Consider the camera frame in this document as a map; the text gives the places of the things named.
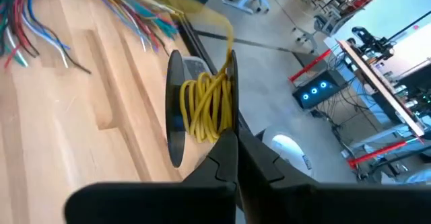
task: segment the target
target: wire spool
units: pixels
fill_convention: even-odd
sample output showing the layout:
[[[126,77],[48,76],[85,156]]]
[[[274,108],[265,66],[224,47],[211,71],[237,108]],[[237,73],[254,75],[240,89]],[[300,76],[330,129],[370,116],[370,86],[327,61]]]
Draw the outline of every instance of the wire spool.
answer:
[[[165,112],[168,151],[174,167],[179,167],[183,160],[186,131],[195,136],[198,143],[216,143],[226,128],[238,135],[238,65],[234,51],[225,67],[210,77],[201,73],[197,81],[185,81],[179,51],[170,55]]]

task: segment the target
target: electronic device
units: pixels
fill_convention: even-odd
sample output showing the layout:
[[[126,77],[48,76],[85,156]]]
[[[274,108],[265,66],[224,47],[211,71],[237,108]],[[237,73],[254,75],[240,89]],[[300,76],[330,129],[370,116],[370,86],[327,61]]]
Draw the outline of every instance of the electronic device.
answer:
[[[327,100],[347,85],[336,70],[325,70],[315,75],[292,94],[301,108],[310,109]]]
[[[408,92],[405,95],[405,101],[416,100],[418,103],[410,110],[419,117],[431,116],[431,65],[426,65],[421,69],[414,71],[398,81],[397,86],[403,85]]]
[[[364,43],[358,47],[362,55],[370,54],[371,52],[378,55],[377,60],[387,60],[393,56],[391,52],[393,45],[386,38],[383,37],[377,40],[368,30],[360,26],[352,28],[352,33]]]

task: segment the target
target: wooden surface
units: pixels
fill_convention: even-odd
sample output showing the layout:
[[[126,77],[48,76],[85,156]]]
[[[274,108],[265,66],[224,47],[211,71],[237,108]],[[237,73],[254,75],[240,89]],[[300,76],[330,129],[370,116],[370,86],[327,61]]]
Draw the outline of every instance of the wooden surface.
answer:
[[[166,53],[144,52],[101,0],[34,0],[34,8],[93,74],[65,69],[31,32],[40,56],[0,72],[0,223],[62,223],[67,197],[94,182],[177,182],[191,173],[212,145],[187,137],[183,164],[172,167]],[[188,54],[180,38],[165,41]]]

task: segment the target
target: colorful wires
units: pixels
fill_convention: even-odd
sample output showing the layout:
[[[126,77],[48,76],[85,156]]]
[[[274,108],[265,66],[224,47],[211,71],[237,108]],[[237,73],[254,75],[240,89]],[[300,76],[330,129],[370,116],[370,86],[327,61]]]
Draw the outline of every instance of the colorful wires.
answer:
[[[158,50],[159,47],[165,46],[158,32],[163,33],[168,38],[174,38],[178,34],[176,26],[165,20],[160,13],[178,13],[176,10],[162,5],[154,0],[102,0],[104,4],[141,40],[144,51],[149,47],[151,50]],[[0,0],[0,56],[5,52],[10,52],[4,67],[6,68],[12,59],[24,67],[28,63],[21,52],[24,49],[31,57],[37,57],[39,52],[34,45],[28,40],[24,24],[37,36],[46,40],[54,46],[60,53],[64,66],[69,67],[69,63],[78,69],[91,74],[91,71],[83,65],[73,60],[68,53],[71,50],[66,44],[49,27],[42,24],[33,12],[33,0]],[[8,37],[8,43],[12,49],[8,49],[5,34]]]

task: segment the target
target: yellow wire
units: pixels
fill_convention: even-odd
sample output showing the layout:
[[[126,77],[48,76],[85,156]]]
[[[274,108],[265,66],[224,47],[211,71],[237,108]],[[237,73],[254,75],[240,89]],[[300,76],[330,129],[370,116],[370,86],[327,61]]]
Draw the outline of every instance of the yellow wire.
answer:
[[[198,143],[208,140],[215,143],[222,131],[232,127],[232,83],[226,75],[230,63],[233,37],[228,39],[226,62],[215,76],[201,73],[198,79],[185,81],[180,88],[180,109],[186,131],[194,136]],[[186,89],[189,89],[189,113],[186,109]]]
[[[232,127],[232,84],[226,75],[230,64],[233,45],[233,27],[226,17],[206,8],[194,0],[162,0],[164,5],[155,0],[140,0],[159,8],[168,8],[176,14],[187,14],[189,19],[203,20],[208,24],[226,29],[228,49],[226,62],[215,76],[201,73],[197,80],[187,80],[180,88],[180,110],[186,131],[196,137],[198,143],[215,143],[222,131]],[[188,110],[186,91],[188,90]]]

